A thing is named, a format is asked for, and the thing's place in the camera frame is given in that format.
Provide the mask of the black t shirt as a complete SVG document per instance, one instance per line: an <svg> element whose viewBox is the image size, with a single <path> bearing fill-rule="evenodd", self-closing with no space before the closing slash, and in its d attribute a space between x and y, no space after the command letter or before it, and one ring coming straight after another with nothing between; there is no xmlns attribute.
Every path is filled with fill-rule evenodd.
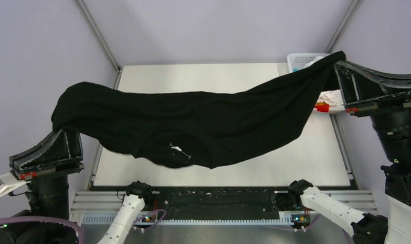
<svg viewBox="0 0 411 244"><path fill-rule="evenodd" d="M125 93L81 82L60 96L52 129L167 168L229 166L298 139L320 94L339 88L334 64L345 59L338 51L234 94Z"/></svg>

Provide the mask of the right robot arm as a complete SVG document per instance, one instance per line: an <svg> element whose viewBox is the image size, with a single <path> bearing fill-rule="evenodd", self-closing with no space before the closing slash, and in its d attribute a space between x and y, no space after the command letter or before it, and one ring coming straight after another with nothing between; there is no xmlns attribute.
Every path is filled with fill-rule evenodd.
<svg viewBox="0 0 411 244"><path fill-rule="evenodd" d="M372 193L383 215L356 210L306 180L294 181L288 203L342 228L355 243L411 243L411 74L389 74L349 61L334 70L349 115L367 117L386 162Z"/></svg>

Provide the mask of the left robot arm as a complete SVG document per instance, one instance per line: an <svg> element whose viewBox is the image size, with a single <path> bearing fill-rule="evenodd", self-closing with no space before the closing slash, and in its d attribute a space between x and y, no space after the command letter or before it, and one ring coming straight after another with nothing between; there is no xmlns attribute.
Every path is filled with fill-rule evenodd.
<svg viewBox="0 0 411 244"><path fill-rule="evenodd" d="M10 156L0 175L0 197L27 187L30 208L0 219L0 243L84 243L83 229L70 220L68 176L83 170L77 132L49 133L34 147Z"/></svg>

